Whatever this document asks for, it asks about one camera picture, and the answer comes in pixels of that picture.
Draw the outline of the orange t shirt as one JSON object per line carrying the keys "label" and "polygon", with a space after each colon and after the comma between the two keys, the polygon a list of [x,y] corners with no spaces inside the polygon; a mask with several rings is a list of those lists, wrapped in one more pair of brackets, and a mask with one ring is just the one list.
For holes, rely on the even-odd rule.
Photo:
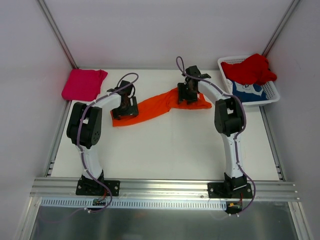
{"label": "orange t shirt", "polygon": [[186,101],[178,103],[178,88],[150,97],[137,104],[137,116],[125,116],[121,119],[112,118],[113,127],[126,127],[143,123],[168,113],[171,109],[180,110],[207,110],[212,103],[206,101],[202,93],[197,94],[197,101],[187,104]]}

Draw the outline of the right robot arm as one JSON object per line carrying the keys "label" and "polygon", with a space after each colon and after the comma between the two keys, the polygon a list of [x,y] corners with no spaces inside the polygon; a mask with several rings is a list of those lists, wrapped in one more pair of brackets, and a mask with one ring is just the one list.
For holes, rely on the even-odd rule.
{"label": "right robot arm", "polygon": [[214,126],[221,135],[225,152],[224,193],[235,198],[247,185],[247,177],[242,168],[240,136],[246,128],[246,114],[241,101],[234,95],[226,93],[202,74],[193,65],[179,70],[185,77],[183,83],[177,84],[178,103],[188,105],[196,103],[198,94],[203,94],[214,104]]}

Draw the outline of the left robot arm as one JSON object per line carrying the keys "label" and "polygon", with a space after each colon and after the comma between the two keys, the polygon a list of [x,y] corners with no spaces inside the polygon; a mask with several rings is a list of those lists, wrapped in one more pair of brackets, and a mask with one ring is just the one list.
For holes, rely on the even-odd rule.
{"label": "left robot arm", "polygon": [[124,120],[139,115],[135,97],[136,88],[133,83],[121,80],[108,94],[86,104],[76,102],[69,118],[66,135],[76,146],[83,167],[81,184],[93,195],[104,191],[103,169],[100,165],[95,145],[102,135],[103,107],[111,112],[113,120]]}

